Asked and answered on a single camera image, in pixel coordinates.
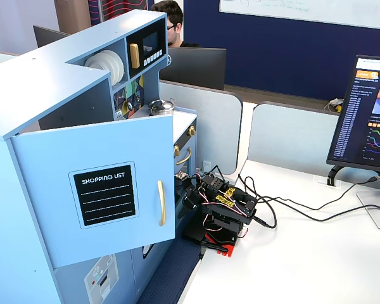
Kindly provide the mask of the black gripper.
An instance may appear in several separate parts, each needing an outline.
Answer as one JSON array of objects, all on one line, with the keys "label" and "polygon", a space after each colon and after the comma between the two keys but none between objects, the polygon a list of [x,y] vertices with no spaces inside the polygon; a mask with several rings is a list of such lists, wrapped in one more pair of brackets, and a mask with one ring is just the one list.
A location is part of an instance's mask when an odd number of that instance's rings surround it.
[{"label": "black gripper", "polygon": [[201,187],[202,182],[196,182],[193,184],[191,182],[191,176],[181,170],[174,175],[174,181],[175,190],[179,190],[183,187],[186,192],[186,195],[182,200],[182,208],[180,209],[177,216],[178,219],[181,219],[188,211],[199,207],[202,202],[205,201],[199,192],[199,188]]}]

